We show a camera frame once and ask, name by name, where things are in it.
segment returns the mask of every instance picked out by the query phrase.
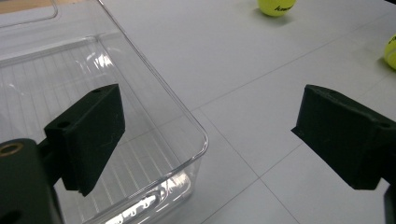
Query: yellow tennis ball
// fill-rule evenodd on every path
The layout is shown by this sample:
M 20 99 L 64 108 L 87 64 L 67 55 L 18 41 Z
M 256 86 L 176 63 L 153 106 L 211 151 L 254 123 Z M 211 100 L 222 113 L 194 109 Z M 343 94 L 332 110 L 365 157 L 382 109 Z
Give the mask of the yellow tennis ball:
M 285 15 L 293 6 L 296 0 L 257 0 L 262 13 L 278 17 Z
M 396 69 L 396 35 L 385 46 L 384 59 L 390 67 Z

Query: transparent bin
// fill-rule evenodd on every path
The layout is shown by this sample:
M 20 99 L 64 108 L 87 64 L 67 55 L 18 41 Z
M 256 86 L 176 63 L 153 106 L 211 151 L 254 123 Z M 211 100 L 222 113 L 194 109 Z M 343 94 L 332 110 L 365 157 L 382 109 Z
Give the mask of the transparent bin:
M 39 0 L 7 11 L 2 4 L 11 2 L 34 1 L 0 2 L 0 142 L 39 143 L 44 127 L 86 93 L 120 85 L 125 134 L 88 196 L 55 185 L 64 223 L 152 223 L 191 195 L 205 130 L 106 6 Z

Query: plastic tray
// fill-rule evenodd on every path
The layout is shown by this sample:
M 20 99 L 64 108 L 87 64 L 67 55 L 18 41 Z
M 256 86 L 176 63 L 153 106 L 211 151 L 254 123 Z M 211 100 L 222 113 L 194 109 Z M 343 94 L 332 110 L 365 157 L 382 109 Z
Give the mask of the plastic tray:
M 158 220 L 192 193 L 204 129 L 101 2 L 27 10 L 0 14 L 0 142 L 38 143 L 80 97 L 119 83 L 126 132 L 87 197 L 55 185 L 64 223 Z

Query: tiled surface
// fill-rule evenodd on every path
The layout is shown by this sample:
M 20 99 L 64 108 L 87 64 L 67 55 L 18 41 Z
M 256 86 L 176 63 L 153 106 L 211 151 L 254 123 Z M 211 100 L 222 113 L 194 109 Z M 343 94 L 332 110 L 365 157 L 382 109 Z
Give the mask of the tiled surface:
M 290 129 L 306 84 L 396 119 L 382 60 L 396 6 L 300 0 L 275 19 L 255 0 L 105 4 L 209 133 L 195 192 L 161 223 L 385 222 L 385 181 L 351 189 Z

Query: wooden surface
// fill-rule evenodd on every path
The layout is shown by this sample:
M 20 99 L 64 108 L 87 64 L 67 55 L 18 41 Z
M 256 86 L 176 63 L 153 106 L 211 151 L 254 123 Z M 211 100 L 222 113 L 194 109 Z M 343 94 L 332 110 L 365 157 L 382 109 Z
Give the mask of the wooden surface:
M 56 4 L 70 4 L 82 0 L 56 0 Z M 0 14 L 22 11 L 36 7 L 50 7 L 50 0 L 0 0 Z

